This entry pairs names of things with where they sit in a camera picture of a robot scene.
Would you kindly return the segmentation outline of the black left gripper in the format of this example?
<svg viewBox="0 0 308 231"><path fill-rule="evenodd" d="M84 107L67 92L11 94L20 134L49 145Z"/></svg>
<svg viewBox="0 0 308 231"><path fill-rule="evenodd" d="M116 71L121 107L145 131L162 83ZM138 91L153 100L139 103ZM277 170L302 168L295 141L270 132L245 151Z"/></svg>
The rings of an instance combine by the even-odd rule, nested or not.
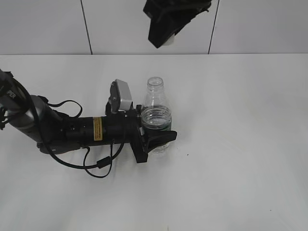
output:
<svg viewBox="0 0 308 231"><path fill-rule="evenodd" d="M107 144L119 144L111 159L114 160L129 143L137 163L146 163L148 153L162 153L168 144L177 138L173 130L147 130L145 139L141 132L141 105L131 107L128 111L111 112L111 104L105 107L103 117L103 141Z"/></svg>

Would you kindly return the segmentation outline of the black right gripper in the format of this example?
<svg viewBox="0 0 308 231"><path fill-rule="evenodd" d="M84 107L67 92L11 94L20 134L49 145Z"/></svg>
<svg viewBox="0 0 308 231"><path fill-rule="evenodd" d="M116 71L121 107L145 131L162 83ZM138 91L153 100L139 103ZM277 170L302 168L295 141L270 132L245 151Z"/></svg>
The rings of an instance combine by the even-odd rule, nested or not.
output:
<svg viewBox="0 0 308 231"><path fill-rule="evenodd" d="M148 40L160 48L192 20L191 13L208 11L211 4L211 0L147 0L143 12L152 19Z"/></svg>

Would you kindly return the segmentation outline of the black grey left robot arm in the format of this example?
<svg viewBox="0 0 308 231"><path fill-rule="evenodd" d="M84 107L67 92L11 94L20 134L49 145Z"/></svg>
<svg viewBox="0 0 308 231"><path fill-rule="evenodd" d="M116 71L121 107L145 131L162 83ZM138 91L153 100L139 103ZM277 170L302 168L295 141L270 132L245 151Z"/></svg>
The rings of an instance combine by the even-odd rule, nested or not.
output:
<svg viewBox="0 0 308 231"><path fill-rule="evenodd" d="M141 123L141 106L134 106L128 84L110 86L105 116L69 116L43 96L31 95L11 72L0 73L0 126L10 124L34 140L42 153L59 154L92 146L131 145L137 163L145 163L154 148L174 141L175 131L150 130Z"/></svg>

